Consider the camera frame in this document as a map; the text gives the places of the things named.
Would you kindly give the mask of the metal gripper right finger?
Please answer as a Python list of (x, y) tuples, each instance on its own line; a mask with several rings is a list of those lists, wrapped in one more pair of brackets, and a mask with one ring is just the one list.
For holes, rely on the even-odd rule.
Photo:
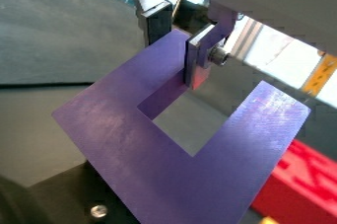
[(192, 90), (207, 80), (211, 64), (225, 63), (227, 53), (220, 46), (233, 31), (237, 12), (223, 5), (211, 5), (208, 18), (212, 23), (185, 42), (184, 83)]

